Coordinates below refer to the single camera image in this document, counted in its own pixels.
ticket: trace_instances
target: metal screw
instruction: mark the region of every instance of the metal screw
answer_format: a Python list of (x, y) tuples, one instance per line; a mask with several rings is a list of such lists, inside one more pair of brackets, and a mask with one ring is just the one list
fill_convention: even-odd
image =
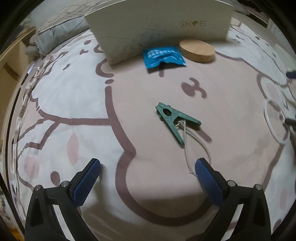
[(233, 180), (229, 180), (229, 181), (227, 182), (227, 184), (228, 184), (228, 186), (230, 186), (230, 187), (234, 187), (234, 186), (236, 185), (236, 183), (235, 183)]
[(66, 186), (68, 186), (69, 185), (69, 182), (68, 181), (63, 181), (62, 183), (61, 183), (61, 186), (63, 187), (63, 188), (65, 188)]
[(262, 186), (261, 186), (260, 184), (256, 184), (256, 185), (255, 185), (255, 188), (256, 188), (257, 190), (261, 190), (261, 189), (262, 189)]
[(41, 188), (41, 185), (37, 185), (37, 186), (35, 187), (35, 190), (38, 191), (40, 188)]

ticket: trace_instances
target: green clothespin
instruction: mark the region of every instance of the green clothespin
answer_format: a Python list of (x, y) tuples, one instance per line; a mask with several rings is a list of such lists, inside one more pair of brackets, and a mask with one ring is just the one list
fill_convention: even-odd
[(170, 130), (173, 132), (181, 146), (184, 146), (184, 141), (180, 136), (175, 123), (179, 120), (187, 120), (196, 123), (198, 126), (201, 125), (201, 122), (199, 120), (194, 119), (193, 117), (172, 108), (170, 105), (159, 102), (159, 104), (155, 108), (159, 112), (160, 117), (164, 119)]

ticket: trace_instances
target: wooden bed frame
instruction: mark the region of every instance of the wooden bed frame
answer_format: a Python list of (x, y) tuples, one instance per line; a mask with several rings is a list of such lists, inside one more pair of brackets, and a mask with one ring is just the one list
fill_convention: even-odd
[(19, 85), (19, 80), (25, 72), (32, 58), (25, 55), (28, 39), (35, 34), (36, 28), (30, 28), (22, 33), (1, 55), (0, 55), (0, 150), (4, 140), (5, 127), (7, 127), (7, 111), (10, 106), (11, 97)]
[[(288, 0), (252, 0), (259, 6), (284, 33), (292, 48), (296, 51), (296, 21), (295, 11)], [(0, 24), (0, 46), (3, 46), (12, 31), (20, 22), (43, 0), (17, 0), (7, 3), (6, 12), (3, 14)], [(16, 87), (13, 95), (20, 95), (20, 87)], [(296, 201), (288, 215), (274, 232), (272, 241), (289, 241), (296, 238)]]

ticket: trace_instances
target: blue textured gripper pad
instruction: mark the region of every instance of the blue textured gripper pad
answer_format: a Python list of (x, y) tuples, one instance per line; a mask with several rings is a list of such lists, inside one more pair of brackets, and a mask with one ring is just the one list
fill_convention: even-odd
[(224, 203), (222, 189), (200, 159), (195, 163), (195, 173), (211, 202), (222, 208)]
[(80, 207), (84, 204), (89, 192), (91, 191), (94, 183), (101, 172), (101, 164), (99, 160), (96, 160), (89, 168), (87, 173), (81, 179), (77, 187), (73, 192), (73, 204), (76, 207)]

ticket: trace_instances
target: pillow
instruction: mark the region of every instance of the pillow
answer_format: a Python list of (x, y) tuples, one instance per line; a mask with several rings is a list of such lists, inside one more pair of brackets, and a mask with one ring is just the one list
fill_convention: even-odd
[(41, 33), (35, 40), (41, 57), (45, 57), (56, 46), (89, 29), (84, 16), (74, 18)]
[(30, 45), (36, 45), (36, 44), (35, 44), (35, 41), (36, 41), (37, 37), (38, 37), (38, 33), (35, 33), (35, 34), (30, 38), (30, 40), (29, 40), (29, 44), (30, 44)]
[(65, 6), (57, 13), (55, 13), (50, 19), (48, 19), (39, 29), (39, 33), (43, 33), (48, 29), (51, 29), (57, 25), (60, 25), (66, 21), (74, 18), (84, 16), (93, 6), (96, 6), (102, 2), (109, 0), (79, 0)]
[(34, 45), (30, 45), (26, 48), (25, 54), (29, 55), (30, 57), (36, 57), (39, 56), (39, 48), (37, 48)]

